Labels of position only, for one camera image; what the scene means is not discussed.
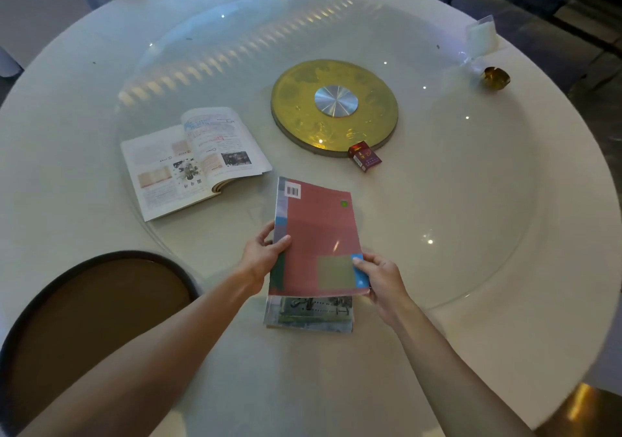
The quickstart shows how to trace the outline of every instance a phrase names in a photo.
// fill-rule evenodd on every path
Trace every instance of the round table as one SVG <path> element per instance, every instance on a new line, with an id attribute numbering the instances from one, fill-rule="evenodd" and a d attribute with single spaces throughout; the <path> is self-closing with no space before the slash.
<path id="1" fill-rule="evenodd" d="M 539 424 L 613 316 L 618 200 L 538 67 L 503 40 L 463 63 L 472 21 L 436 0 L 115 0 L 78 21 L 0 111 L 3 332 L 62 271 L 114 250 L 164 252 L 210 288 L 274 215 L 283 175 L 351 191 L 363 248 L 395 260 L 463 359 Z M 369 173 L 303 150 L 271 118 L 276 78 L 313 58 L 363 66 L 396 95 L 396 131 Z M 509 87 L 479 88 L 489 65 Z M 144 223 L 120 142 L 203 106 L 235 109 L 274 170 Z M 345 336 L 266 329 L 264 302 L 247 301 L 177 405 L 189 436 L 440 434 L 368 302 Z"/>

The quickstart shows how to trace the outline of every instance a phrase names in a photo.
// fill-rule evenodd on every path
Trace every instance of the hand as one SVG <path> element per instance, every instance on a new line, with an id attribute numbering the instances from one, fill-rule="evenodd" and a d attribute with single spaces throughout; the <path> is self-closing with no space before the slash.
<path id="1" fill-rule="evenodd" d="M 369 276 L 369 298 L 378 308 L 378 314 L 385 324 L 395 327 L 396 314 L 400 308 L 415 306 L 415 303 L 408 296 L 395 263 L 375 253 L 363 253 L 363 259 L 354 258 L 353 263 Z"/>
<path id="2" fill-rule="evenodd" d="M 259 234 L 246 242 L 242 260 L 239 262 L 238 268 L 250 282 L 251 295 L 261 291 L 264 278 L 276 263 L 279 253 L 292 243 L 290 235 L 284 236 L 275 244 L 272 244 L 271 240 L 266 240 L 272 229 L 274 221 L 268 222 Z"/>

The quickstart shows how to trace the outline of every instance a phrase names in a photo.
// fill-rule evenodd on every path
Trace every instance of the pink book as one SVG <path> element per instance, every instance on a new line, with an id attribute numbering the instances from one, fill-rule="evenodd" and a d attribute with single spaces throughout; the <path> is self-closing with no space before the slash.
<path id="1" fill-rule="evenodd" d="M 274 241 L 289 234 L 292 245 L 270 272 L 271 296 L 319 298 L 369 292 L 369 278 L 354 268 L 362 258 L 352 196 L 279 177 Z"/>

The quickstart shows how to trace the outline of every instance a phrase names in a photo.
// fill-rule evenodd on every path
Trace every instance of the book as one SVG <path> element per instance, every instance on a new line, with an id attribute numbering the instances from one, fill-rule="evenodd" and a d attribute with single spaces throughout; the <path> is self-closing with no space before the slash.
<path id="1" fill-rule="evenodd" d="M 336 298 L 292 298 L 268 296 L 266 327 L 307 331 L 352 332 L 354 312 L 352 296 Z"/>
<path id="2" fill-rule="evenodd" d="M 184 112 L 181 124 L 121 142 L 145 221 L 220 194 L 230 181 L 272 170 L 231 108 Z"/>
<path id="3" fill-rule="evenodd" d="M 287 234 L 293 242 L 270 272 L 269 295 L 326 298 L 369 292 L 369 278 L 352 264 L 363 254 L 350 193 L 279 177 L 274 241 Z"/>

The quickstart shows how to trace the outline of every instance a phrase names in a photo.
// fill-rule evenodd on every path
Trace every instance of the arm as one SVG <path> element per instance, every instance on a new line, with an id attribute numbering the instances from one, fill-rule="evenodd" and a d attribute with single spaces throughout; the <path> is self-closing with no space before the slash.
<path id="1" fill-rule="evenodd" d="M 148 436 L 291 243 L 290 236 L 266 241 L 273 228 L 269 223 L 247 242 L 226 280 L 97 364 L 19 437 Z"/>
<path id="2" fill-rule="evenodd" d="M 369 275 L 370 298 L 400 339 L 447 437 L 533 437 L 410 299 L 394 263 L 366 253 L 364 260 L 354 259 L 354 265 Z"/>

